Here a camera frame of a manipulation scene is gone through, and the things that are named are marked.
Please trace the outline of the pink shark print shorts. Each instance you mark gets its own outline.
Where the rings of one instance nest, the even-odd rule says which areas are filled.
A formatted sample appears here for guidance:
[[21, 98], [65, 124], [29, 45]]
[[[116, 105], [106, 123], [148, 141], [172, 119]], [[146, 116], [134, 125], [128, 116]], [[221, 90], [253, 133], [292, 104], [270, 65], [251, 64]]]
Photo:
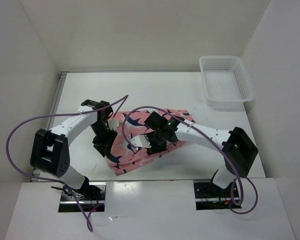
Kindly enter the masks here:
[[[115, 117], [110, 118], [110, 123], [118, 124], [115, 131], [117, 136], [112, 144], [110, 154], [105, 157], [108, 167], [111, 168], [115, 175], [123, 175], [131, 172], [142, 166], [152, 163], [155, 159], [167, 155], [183, 145], [185, 141], [178, 141], [175, 143], [168, 143], [167, 150], [148, 155], [145, 148], [134, 148], [128, 144], [122, 134], [122, 124], [127, 116], [127, 111], [118, 112]], [[152, 132], [150, 127], [145, 124], [147, 117], [150, 116], [149, 110], [138, 110], [132, 113], [124, 124], [125, 135], [131, 139], [137, 135], [148, 134]]]

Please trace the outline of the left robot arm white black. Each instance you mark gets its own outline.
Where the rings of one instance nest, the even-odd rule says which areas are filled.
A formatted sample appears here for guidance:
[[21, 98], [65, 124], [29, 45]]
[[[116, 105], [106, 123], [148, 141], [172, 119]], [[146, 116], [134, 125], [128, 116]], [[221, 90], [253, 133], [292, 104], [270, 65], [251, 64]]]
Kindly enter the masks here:
[[97, 199], [101, 190], [71, 166], [69, 146], [86, 128], [91, 127], [95, 134], [93, 147], [103, 157], [108, 157], [117, 136], [108, 123], [113, 109], [109, 102], [87, 99], [81, 103], [78, 112], [78, 115], [69, 117], [58, 126], [36, 132], [30, 165], [72, 188], [72, 194], [77, 199]]

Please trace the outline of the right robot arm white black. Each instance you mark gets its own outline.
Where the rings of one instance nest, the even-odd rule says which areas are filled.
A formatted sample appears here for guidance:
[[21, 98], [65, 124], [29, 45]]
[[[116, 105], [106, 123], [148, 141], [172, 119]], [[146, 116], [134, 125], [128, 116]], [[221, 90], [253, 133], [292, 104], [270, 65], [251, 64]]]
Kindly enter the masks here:
[[209, 191], [215, 197], [222, 196], [237, 176], [247, 177], [259, 153], [240, 127], [232, 130], [210, 128], [181, 116], [166, 118], [165, 114], [159, 115], [155, 111], [148, 116], [145, 124], [153, 130], [145, 135], [149, 142], [149, 154], [167, 150], [168, 143], [181, 142], [221, 150], [224, 166], [214, 173], [209, 184]]

